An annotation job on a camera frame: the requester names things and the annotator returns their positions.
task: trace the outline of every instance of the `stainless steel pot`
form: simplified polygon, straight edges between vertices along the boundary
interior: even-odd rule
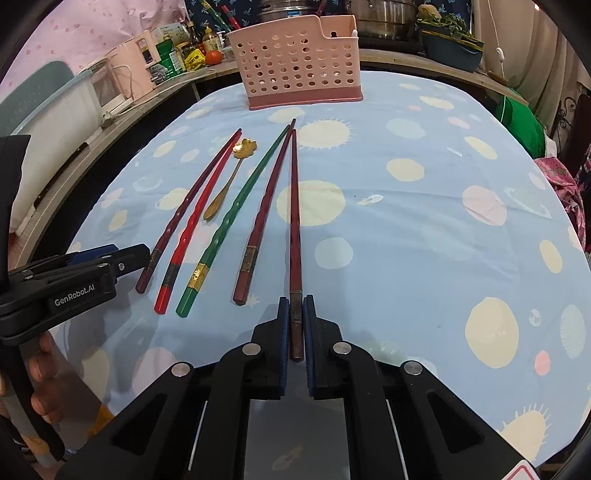
[[[261,22],[279,20],[295,15],[311,15],[316,13],[318,4],[313,0],[261,0]]]
[[[408,40],[417,19],[413,0],[347,0],[362,37]]]

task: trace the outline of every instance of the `white container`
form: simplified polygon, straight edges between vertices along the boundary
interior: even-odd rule
[[[92,72],[85,70],[39,105],[12,132],[31,135],[22,179],[12,205],[10,232],[19,234],[34,213],[33,203],[80,146],[100,133],[102,110]]]

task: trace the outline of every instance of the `gold spoon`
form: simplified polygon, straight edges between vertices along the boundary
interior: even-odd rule
[[[222,207],[222,203],[228,194],[228,190],[230,189],[230,185],[234,181],[234,177],[236,177],[236,173],[240,169],[240,165],[245,158],[250,157],[254,151],[256,150],[256,142],[253,142],[250,138],[244,138],[239,144],[236,144],[233,148],[234,150],[234,157],[238,158],[239,161],[230,176],[230,180],[224,185],[224,188],[221,189],[220,193],[213,199],[213,201],[209,204],[205,213],[203,214],[203,219],[208,222],[213,217],[216,216],[219,209]]]

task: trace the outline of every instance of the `pink plastic basket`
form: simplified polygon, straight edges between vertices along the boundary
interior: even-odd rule
[[[363,100],[355,17],[283,18],[228,34],[250,110]]]

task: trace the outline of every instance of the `tablecloth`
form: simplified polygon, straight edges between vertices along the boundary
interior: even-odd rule
[[[154,313],[154,301],[189,213],[147,292],[134,290],[138,273],[121,278],[116,299],[53,330],[58,346],[117,413],[173,362],[217,361],[273,319],[288,294],[288,166],[248,302],[231,300],[272,164],[188,318],[174,308],[247,176],[296,117],[304,294],[318,315],[377,360],[420,360],[538,465],[571,441],[591,408],[591,273],[574,229],[533,160],[467,93],[397,73],[361,78],[361,102],[256,112],[235,85],[159,133],[109,186],[72,250],[153,247],[237,128],[259,147],[222,211],[197,226],[166,315]],[[348,478],[345,423],[342,403],[308,398],[305,366],[291,364],[286,398],[253,402],[246,478],[304,477]]]

